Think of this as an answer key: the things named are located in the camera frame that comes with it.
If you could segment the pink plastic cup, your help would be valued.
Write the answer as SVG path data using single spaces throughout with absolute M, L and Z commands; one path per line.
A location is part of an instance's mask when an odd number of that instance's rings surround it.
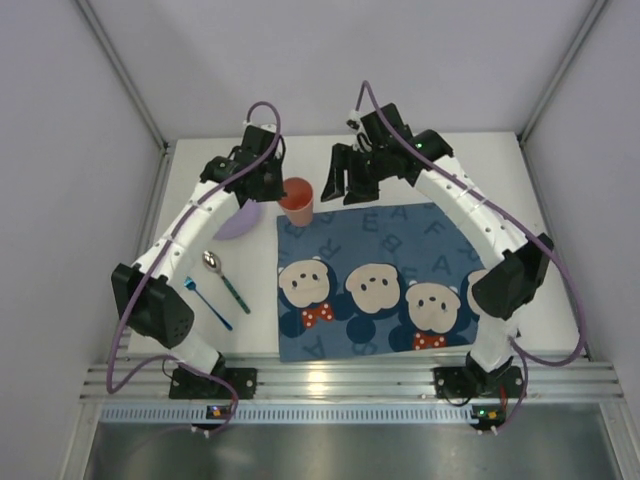
M 300 177 L 286 179 L 289 196 L 285 200 L 279 200 L 278 204 L 291 222 L 296 227 L 306 227 L 313 220 L 314 192 L 312 185 Z

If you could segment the purple plastic plate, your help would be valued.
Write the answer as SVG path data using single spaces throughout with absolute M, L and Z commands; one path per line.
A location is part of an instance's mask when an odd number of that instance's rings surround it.
M 227 241 L 241 237 L 259 224 L 262 215 L 263 207 L 259 203 L 247 202 L 241 210 L 221 226 L 214 239 Z

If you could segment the spoon with green handle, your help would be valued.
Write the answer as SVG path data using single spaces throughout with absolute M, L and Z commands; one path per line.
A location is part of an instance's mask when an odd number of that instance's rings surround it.
M 222 269 L 221 259 L 212 251 L 206 250 L 202 254 L 202 261 L 204 265 L 211 271 L 213 271 L 223 282 L 224 286 L 230 292 L 236 303 L 240 306 L 245 314 L 250 314 L 251 309 L 240 293 L 236 290 L 232 282 L 226 277 Z

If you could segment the blue cartoon placemat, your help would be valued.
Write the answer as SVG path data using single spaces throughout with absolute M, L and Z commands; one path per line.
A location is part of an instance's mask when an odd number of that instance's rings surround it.
M 432 203 L 338 210 L 306 227 L 277 220 L 283 362 L 474 343 L 472 285 L 486 272 Z

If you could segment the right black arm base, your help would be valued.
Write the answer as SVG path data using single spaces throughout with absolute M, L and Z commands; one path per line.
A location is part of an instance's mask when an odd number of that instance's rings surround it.
M 499 367 L 485 371 L 466 355 L 462 366 L 443 366 L 433 370 L 436 397 L 465 405 L 471 400 L 517 399 L 524 391 L 524 375 L 510 356 Z

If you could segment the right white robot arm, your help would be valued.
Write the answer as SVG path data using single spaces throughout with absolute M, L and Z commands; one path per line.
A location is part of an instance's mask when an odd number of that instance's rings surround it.
M 497 372 L 513 355 L 510 340 L 519 324 L 517 309 L 533 299 L 544 280 L 551 239 L 545 234 L 528 239 L 508 226 L 469 179 L 451 145 L 434 130 L 413 134 L 395 104 L 366 115 L 353 110 L 346 124 L 355 139 L 333 146 L 322 201 L 375 201 L 381 182 L 392 177 L 430 199 L 487 270 L 471 290 L 479 325 L 468 356 L 486 373 Z

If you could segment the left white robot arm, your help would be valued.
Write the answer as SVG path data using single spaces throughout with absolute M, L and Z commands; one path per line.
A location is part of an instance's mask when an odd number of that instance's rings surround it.
M 131 266 L 118 265 L 111 276 L 126 326 L 207 375 L 224 361 L 196 330 L 195 314 L 181 290 L 205 247 L 247 201 L 284 196 L 279 143 L 275 129 L 246 126 L 229 156 L 205 165 L 186 204 L 149 250 Z

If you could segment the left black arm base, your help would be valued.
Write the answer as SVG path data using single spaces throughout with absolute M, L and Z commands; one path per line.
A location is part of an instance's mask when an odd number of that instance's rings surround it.
M 253 399 L 257 388 L 255 368 L 223 367 L 219 378 L 228 384 L 239 400 Z M 232 391 L 220 382 L 196 375 L 178 366 L 171 374 L 169 398 L 172 400 L 230 400 Z

